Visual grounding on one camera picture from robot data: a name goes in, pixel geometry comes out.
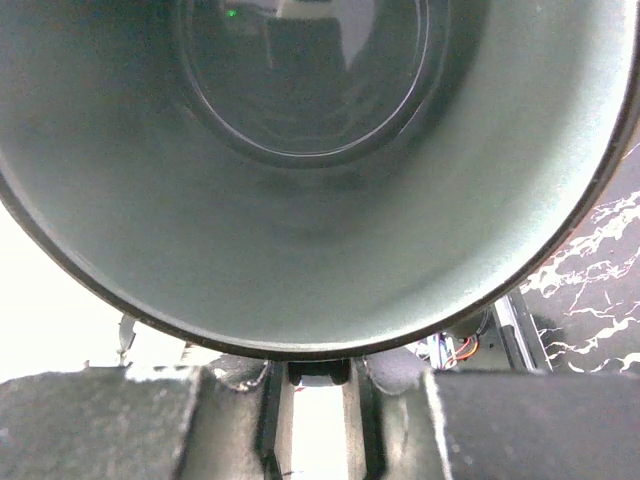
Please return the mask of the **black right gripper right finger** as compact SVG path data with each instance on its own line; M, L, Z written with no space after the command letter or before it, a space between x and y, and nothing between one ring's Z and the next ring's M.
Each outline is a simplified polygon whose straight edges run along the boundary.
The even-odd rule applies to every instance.
M435 371L366 357L387 479L636 479L639 377Z

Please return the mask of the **dark grey mug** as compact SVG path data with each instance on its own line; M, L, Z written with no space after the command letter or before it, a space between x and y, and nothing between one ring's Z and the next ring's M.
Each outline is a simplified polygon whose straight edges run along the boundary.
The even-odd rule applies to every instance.
M322 360L517 286L639 117L635 1L5 1L1 198L179 337Z

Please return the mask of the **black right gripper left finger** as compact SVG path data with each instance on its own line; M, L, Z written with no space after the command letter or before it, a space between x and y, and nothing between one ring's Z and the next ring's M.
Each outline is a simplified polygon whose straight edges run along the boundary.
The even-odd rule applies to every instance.
M90 367L1 385L4 479L260 479L268 364Z

